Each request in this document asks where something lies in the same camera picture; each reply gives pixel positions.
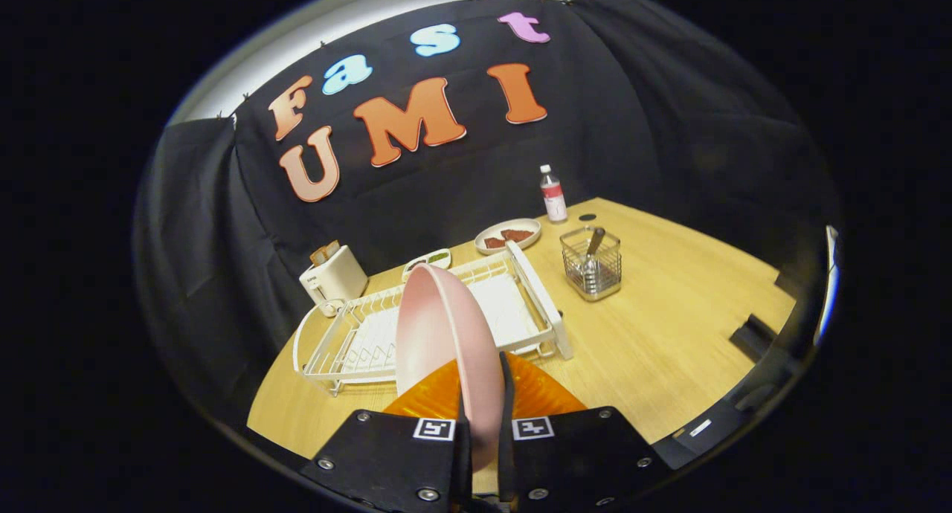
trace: light blue letter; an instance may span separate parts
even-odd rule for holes
[[[460,45],[460,38],[456,36],[456,28],[452,25],[435,25],[420,28],[411,34],[411,42],[419,45],[416,53],[429,58],[435,54],[442,54],[455,49]]]
[[[324,83],[322,91],[324,95],[333,95],[350,84],[364,82],[372,72],[373,67],[367,66],[367,58],[364,58],[363,54],[347,56],[331,65],[324,73],[327,82]]]

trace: orange plate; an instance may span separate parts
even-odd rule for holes
[[[526,358],[507,352],[515,385],[512,417],[535,418],[583,411],[578,398]],[[460,374],[456,361],[449,361],[411,387],[384,409],[391,415],[414,418],[456,419],[460,411]]]

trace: spoon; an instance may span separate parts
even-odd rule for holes
[[[592,233],[592,239],[588,243],[588,251],[585,252],[585,265],[582,266],[582,273],[585,278],[585,290],[591,292],[598,286],[596,275],[598,274],[599,263],[595,260],[595,253],[598,252],[599,245],[602,244],[602,238],[605,238],[604,228],[595,228]]]

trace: orange letter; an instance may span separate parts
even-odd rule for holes
[[[334,156],[334,150],[330,148],[330,127],[322,126],[307,138],[307,144],[314,147],[317,151],[317,157],[320,158],[321,165],[324,168],[324,177],[321,181],[315,182],[307,177],[307,170],[303,168],[303,160],[300,154],[303,148],[296,145],[283,154],[279,164],[288,172],[288,180],[292,182],[292,188],[301,201],[316,202],[330,195],[337,187],[337,180],[341,177],[340,168],[337,167],[337,157]]]
[[[268,109],[274,112],[274,120],[278,123],[278,133],[274,135],[275,141],[285,139],[285,136],[300,124],[303,117],[295,113],[295,109],[303,108],[307,99],[302,88],[310,86],[312,81],[310,76],[300,77],[300,80],[293,83],[288,91],[283,92],[271,103],[271,106],[268,106]]]
[[[354,117],[363,119],[373,145],[370,164],[383,167],[400,158],[400,149],[390,144],[387,134],[409,151],[419,146],[419,127],[426,126],[423,143],[433,147],[466,136],[466,127],[456,123],[446,102],[446,79],[423,80],[411,89],[407,111],[398,109],[384,97],[370,99],[354,109]]]
[[[548,112],[535,102],[533,89],[526,73],[530,67],[523,63],[506,63],[489,67],[486,73],[499,80],[503,86],[503,94],[509,104],[509,113],[506,120],[513,124],[532,123],[534,120],[543,120]]]

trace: pink plate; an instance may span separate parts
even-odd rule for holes
[[[499,448],[503,367],[476,297],[445,269],[416,265],[397,317],[397,395],[456,358],[463,411],[472,433],[473,470],[489,465]]]

